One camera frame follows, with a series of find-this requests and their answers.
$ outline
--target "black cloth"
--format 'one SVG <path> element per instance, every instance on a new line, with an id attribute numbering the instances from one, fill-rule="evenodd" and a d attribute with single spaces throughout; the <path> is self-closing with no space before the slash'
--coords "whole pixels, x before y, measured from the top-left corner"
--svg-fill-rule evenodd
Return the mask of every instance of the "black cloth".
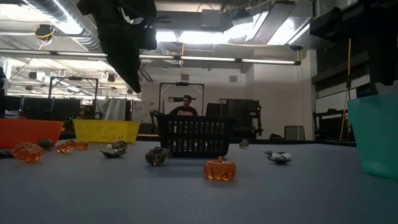
<path id="1" fill-rule="evenodd" d="M 178 106 L 172 110 L 170 115 L 198 116 L 198 112 L 193 107 Z"/>

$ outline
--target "man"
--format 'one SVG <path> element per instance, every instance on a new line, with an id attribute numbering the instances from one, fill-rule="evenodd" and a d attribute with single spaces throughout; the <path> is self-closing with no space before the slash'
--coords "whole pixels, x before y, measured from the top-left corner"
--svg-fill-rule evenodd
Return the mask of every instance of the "man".
<path id="1" fill-rule="evenodd" d="M 3 118 L 6 112 L 6 94 L 9 88 L 9 82 L 2 66 L 0 66 L 0 118 Z"/>
<path id="2" fill-rule="evenodd" d="M 182 100 L 183 106 L 176 107 L 169 114 L 184 115 L 184 116 L 198 116 L 198 112 L 193 107 L 190 106 L 191 102 L 192 102 L 192 97 L 189 95 L 185 95 Z"/>

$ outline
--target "ceiling light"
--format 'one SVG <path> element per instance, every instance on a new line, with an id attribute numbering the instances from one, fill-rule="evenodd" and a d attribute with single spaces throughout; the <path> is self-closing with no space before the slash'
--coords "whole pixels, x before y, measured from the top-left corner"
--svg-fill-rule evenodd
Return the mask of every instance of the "ceiling light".
<path id="1" fill-rule="evenodd" d="M 310 24 L 308 23 L 298 34 L 296 34 L 291 40 L 288 42 L 288 44 L 293 44 L 299 37 L 301 37 L 308 29 L 310 28 Z"/>
<path id="2" fill-rule="evenodd" d="M 172 55 L 140 55 L 140 59 L 162 59 L 162 60 L 173 60 Z"/>
<path id="3" fill-rule="evenodd" d="M 66 82 L 64 82 L 64 81 L 60 81 L 60 83 L 62 84 L 62 85 L 66 85 L 66 86 L 68 86 L 69 84 L 67 84 Z"/>
<path id="4" fill-rule="evenodd" d="M 38 96 L 38 97 L 49 97 L 48 94 L 37 94 L 37 93 L 7 93 L 9 96 Z M 88 95 L 64 95 L 64 94 L 51 94 L 51 97 L 64 97 L 64 98 L 81 98 L 86 100 L 92 100 L 94 96 Z"/>
<path id="5" fill-rule="evenodd" d="M 76 87 L 68 87 L 67 90 L 70 90 L 70 91 L 75 92 L 75 93 L 79 93 L 80 92 L 80 89 L 78 89 Z"/>
<path id="6" fill-rule="evenodd" d="M 1 49 L 0 53 L 12 53 L 12 54 L 39 54 L 39 55 L 50 55 L 51 52 L 43 50 L 11 50 Z"/>
<path id="7" fill-rule="evenodd" d="M 184 31 L 179 41 L 185 44 L 222 44 L 227 43 L 228 39 L 220 32 Z"/>
<path id="8" fill-rule="evenodd" d="M 268 60 L 268 59 L 242 59 L 243 63 L 264 63 L 264 64 L 273 64 L 273 65 L 295 65 L 294 61 L 285 61 L 285 60 Z"/>
<path id="9" fill-rule="evenodd" d="M 84 52 L 57 52 L 63 56 L 87 56 L 87 57 L 105 57 L 106 54 L 102 53 L 84 53 Z"/>
<path id="10" fill-rule="evenodd" d="M 156 40 L 158 42 L 176 42 L 177 36 L 172 31 L 157 31 Z"/>
<path id="11" fill-rule="evenodd" d="M 268 41 L 267 45 L 284 45 L 294 35 L 294 22 L 290 18 L 278 28 L 271 40 Z"/>
<path id="12" fill-rule="evenodd" d="M 235 62 L 235 58 L 218 58 L 218 57 L 196 57 L 196 56 L 181 56 L 182 60 L 203 60 L 213 62 Z"/>

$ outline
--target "wall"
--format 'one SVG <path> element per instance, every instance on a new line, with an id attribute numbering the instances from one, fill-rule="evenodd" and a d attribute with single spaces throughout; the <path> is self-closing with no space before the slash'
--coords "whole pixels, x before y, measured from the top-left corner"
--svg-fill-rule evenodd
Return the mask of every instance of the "wall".
<path id="1" fill-rule="evenodd" d="M 152 101 L 156 104 L 159 102 L 159 83 L 160 82 L 180 82 L 180 69 L 170 68 L 168 70 L 160 70 L 157 68 L 148 68 L 148 73 L 155 80 L 154 83 L 142 84 L 142 101 Z M 187 68 L 184 73 L 190 75 L 190 83 L 205 84 L 205 102 L 203 112 L 206 113 L 207 103 L 218 103 L 219 99 L 245 99 L 245 74 L 242 74 L 237 69 L 212 69 L 208 71 L 202 68 Z M 238 76 L 237 83 L 230 83 L 229 76 Z M 201 86 L 198 89 L 193 86 L 175 86 L 163 85 L 161 103 L 165 101 L 165 112 L 168 113 L 167 108 L 174 107 L 173 103 L 168 102 L 169 97 L 182 97 L 183 95 L 190 95 L 196 98 L 193 102 L 194 107 L 198 113 L 201 114 Z"/>
<path id="2" fill-rule="evenodd" d="M 315 88 L 311 77 L 316 74 L 316 53 L 307 52 L 302 66 L 254 65 L 246 74 L 246 94 L 253 89 L 253 99 L 262 106 L 261 123 L 264 129 L 259 139 L 272 133 L 284 135 L 285 126 L 304 126 L 306 139 L 313 139 L 312 111 L 315 109 Z"/>
<path id="3" fill-rule="evenodd" d="M 302 63 L 302 67 L 253 65 L 247 74 L 240 74 L 239 70 L 208 71 L 201 68 L 191 68 L 184 72 L 190 74 L 191 83 L 206 85 L 205 105 L 218 103 L 218 100 L 223 98 L 259 100 L 264 129 L 259 139 L 269 139 L 272 133 L 284 135 L 285 126 L 297 125 L 305 127 L 306 139 L 311 140 L 313 139 L 312 111 L 315 109 L 313 106 L 315 89 L 311 84 L 311 76 L 316 74 L 317 69 L 315 51 L 312 51 L 312 54 L 307 52 L 307 58 Z M 179 82 L 179 70 L 171 68 L 147 70 L 156 83 L 142 84 L 142 100 L 158 103 L 159 82 Z M 237 75 L 238 82 L 229 83 L 230 75 Z M 167 101 L 170 96 L 184 94 L 198 99 L 201 97 L 198 90 L 193 87 L 170 85 L 162 94 L 161 100 Z"/>

